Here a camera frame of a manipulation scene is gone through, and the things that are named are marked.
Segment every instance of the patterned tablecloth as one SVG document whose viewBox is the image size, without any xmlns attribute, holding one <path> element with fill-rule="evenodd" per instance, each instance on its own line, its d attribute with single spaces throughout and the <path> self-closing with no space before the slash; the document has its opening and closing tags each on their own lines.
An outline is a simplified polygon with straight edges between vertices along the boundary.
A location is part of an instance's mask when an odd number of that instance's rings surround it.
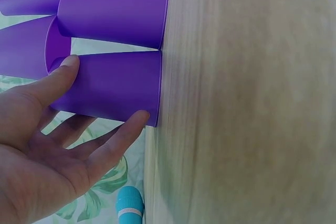
<svg viewBox="0 0 336 224">
<path fill-rule="evenodd" d="M 34 18 L 38 18 L 38 16 L 5 17 L 0 14 L 0 29 Z M 103 52 L 143 50 L 144 48 L 110 42 L 73 39 L 71 53 L 83 55 Z M 14 77 L 0 76 L 0 91 L 29 82 L 31 81 Z M 71 116 L 70 113 L 60 112 L 54 121 L 46 129 L 44 129 L 44 133 L 50 132 L 69 116 Z M 119 124 L 120 122 L 97 119 L 73 146 L 103 135 Z M 143 194 L 144 134 L 145 132 L 142 132 L 139 139 L 126 152 L 125 157 L 119 162 L 119 164 L 109 171 L 102 180 L 96 183 L 84 196 L 63 207 L 56 214 L 37 223 L 118 223 L 117 214 L 115 212 L 117 196 L 116 191 L 123 185 L 132 185 L 137 187 Z"/>
</svg>

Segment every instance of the leaf print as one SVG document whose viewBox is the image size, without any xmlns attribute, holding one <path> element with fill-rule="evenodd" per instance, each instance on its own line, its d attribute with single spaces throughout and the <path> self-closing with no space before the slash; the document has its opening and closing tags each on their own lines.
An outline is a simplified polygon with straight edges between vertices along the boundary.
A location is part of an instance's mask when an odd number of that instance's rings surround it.
<svg viewBox="0 0 336 224">
<path fill-rule="evenodd" d="M 52 220 L 53 220 L 53 221 L 52 221 L 52 222 L 53 222 L 52 224 L 59 224 L 59 221 L 58 221 L 58 219 L 57 219 L 56 216 L 53 215 L 52 218 L 53 218 L 53 219 L 52 219 Z"/>
<path fill-rule="evenodd" d="M 74 200 L 70 204 L 61 208 L 56 214 L 63 219 L 70 220 L 74 215 L 76 208 L 77 208 L 77 200 Z"/>
<path fill-rule="evenodd" d="M 109 171 L 100 181 L 98 181 L 92 190 L 97 190 L 103 194 L 111 194 L 127 183 L 128 165 L 123 157 L 119 164 Z"/>
<path fill-rule="evenodd" d="M 97 217 L 101 210 L 101 202 L 98 195 L 89 190 L 85 195 L 86 207 L 78 217 L 77 221 L 89 220 Z"/>
</svg>

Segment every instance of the green leaf pattern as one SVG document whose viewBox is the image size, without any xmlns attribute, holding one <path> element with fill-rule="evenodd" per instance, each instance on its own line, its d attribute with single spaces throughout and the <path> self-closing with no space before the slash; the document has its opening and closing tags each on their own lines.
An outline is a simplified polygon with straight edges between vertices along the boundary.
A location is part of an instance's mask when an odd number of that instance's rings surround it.
<svg viewBox="0 0 336 224">
<path fill-rule="evenodd" d="M 24 22 L 30 19 L 34 19 L 40 16 L 15 16 L 15 17 L 4 17 L 0 14 L 0 28 L 7 27 L 13 24 Z M 101 48 L 103 42 L 97 42 L 95 48 Z M 87 44 L 79 42 L 75 39 L 72 42 L 72 46 L 79 48 L 78 50 L 85 51 L 87 53 Z M 114 51 L 137 51 L 143 50 L 139 47 L 127 46 L 121 48 L 116 48 L 114 45 Z M 83 54 L 78 52 L 77 49 L 72 49 L 72 53 Z M 14 86 L 24 85 L 33 82 L 33 80 L 27 80 L 22 78 L 8 77 L 0 75 L 0 92 L 10 89 Z M 55 129 L 62 121 L 71 116 L 72 114 L 66 112 L 60 112 L 58 116 L 43 130 L 43 133 L 48 134 L 53 129 Z M 111 129 L 111 121 L 108 120 L 97 120 L 92 126 L 90 126 L 80 137 L 80 139 L 69 148 L 76 145 L 89 141 L 100 135 L 105 134 Z M 118 165 L 109 171 L 99 182 L 97 182 L 85 195 L 76 199 L 72 203 L 60 209 L 56 214 L 41 220 L 37 223 L 45 224 L 73 224 L 73 223 L 116 223 L 116 217 L 111 216 L 111 212 L 115 212 L 115 195 L 113 192 L 118 190 L 120 187 L 128 182 L 128 162 L 125 157 L 123 157 Z M 94 218 L 99 218 L 99 215 L 105 211 L 108 213 L 107 218 L 101 221 L 93 221 Z"/>
</svg>

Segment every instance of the wood grain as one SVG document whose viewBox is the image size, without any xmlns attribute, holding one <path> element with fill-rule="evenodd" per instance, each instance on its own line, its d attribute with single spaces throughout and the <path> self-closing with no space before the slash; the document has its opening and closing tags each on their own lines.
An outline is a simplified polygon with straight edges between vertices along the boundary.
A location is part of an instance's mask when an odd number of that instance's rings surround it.
<svg viewBox="0 0 336 224">
<path fill-rule="evenodd" d="M 148 224 L 336 223 L 336 0 L 170 0 Z"/>
</svg>

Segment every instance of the palm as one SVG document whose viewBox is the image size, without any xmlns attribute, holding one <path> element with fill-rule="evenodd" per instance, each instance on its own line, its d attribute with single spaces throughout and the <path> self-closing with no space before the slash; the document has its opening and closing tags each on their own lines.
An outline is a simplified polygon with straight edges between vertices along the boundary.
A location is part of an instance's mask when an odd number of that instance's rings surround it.
<svg viewBox="0 0 336 224">
<path fill-rule="evenodd" d="M 0 94 L 0 208 L 9 220 L 0 223 L 36 221 L 83 195 L 118 163 L 149 118 L 139 111 L 118 129 L 70 150 L 94 118 L 74 115 L 48 135 L 41 133 L 57 113 L 48 106 L 75 80 L 74 60 Z"/>
<path fill-rule="evenodd" d="M 93 121 L 89 117 L 76 117 L 75 121 Z M 69 121 L 74 120 L 70 118 L 63 123 L 62 128 Z M 76 128 L 72 131 L 76 135 L 81 133 Z M 24 151 L 0 145 L 0 153 L 6 160 L 6 166 L 9 167 L 10 164 L 10 169 L 5 174 L 8 184 L 13 187 L 10 198 L 14 199 L 19 209 L 25 210 L 20 219 L 47 216 L 84 194 L 95 182 L 90 179 L 85 161 L 93 150 L 105 143 L 115 132 L 116 130 L 71 150 L 65 147 L 73 141 L 59 143 L 59 140 L 39 131 L 27 142 Z"/>
</svg>

